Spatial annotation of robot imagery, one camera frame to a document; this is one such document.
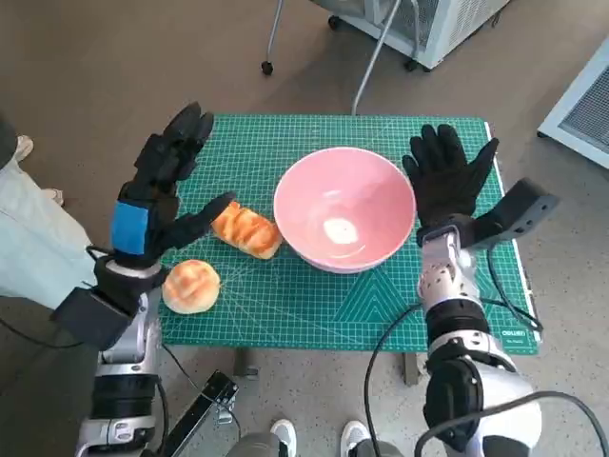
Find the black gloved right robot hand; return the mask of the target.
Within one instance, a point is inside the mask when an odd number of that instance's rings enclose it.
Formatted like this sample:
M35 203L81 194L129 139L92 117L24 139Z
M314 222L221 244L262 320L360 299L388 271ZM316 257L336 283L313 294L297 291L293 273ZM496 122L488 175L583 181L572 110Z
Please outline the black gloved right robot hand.
M425 124L420 135L410 138L411 153L402 162L423 228L435 227L452 214L474 214L499 143L497 138L489 140L469 162L459 135L450 125Z

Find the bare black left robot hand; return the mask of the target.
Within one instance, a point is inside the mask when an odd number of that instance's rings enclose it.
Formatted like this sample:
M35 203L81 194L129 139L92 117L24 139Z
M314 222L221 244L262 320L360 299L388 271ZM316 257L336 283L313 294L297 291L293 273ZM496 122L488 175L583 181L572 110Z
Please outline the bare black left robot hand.
M129 268L154 265L172 248L203 237L233 202L225 192L198 213L178 216L178 183L196 168L196 158L212 132L214 115L199 103L186 105L160 133L151 134L134 162L134 177L119 192L110 224L116 262Z

